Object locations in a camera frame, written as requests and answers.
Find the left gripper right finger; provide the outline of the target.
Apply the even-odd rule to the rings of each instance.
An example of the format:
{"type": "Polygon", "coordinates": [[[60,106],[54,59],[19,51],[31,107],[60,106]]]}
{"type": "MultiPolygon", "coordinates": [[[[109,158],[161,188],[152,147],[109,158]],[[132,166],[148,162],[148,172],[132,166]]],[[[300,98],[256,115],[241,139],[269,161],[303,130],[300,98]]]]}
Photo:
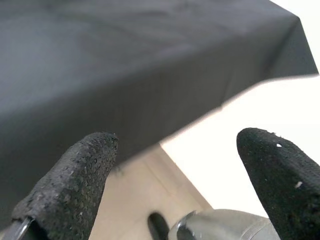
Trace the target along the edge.
{"type": "Polygon", "coordinates": [[[320,166],[293,142],[259,128],[236,137],[250,182],[282,240],[320,238],[320,166]]]}

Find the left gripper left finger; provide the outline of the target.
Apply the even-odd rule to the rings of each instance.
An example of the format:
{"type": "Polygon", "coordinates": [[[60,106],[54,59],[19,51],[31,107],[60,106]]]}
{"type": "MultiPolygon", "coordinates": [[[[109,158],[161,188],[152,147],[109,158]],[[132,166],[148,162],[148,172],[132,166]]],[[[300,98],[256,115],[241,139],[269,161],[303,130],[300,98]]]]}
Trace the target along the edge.
{"type": "Polygon", "coordinates": [[[95,132],[67,149],[13,209],[6,240],[87,240],[115,164],[118,138],[95,132]]]}

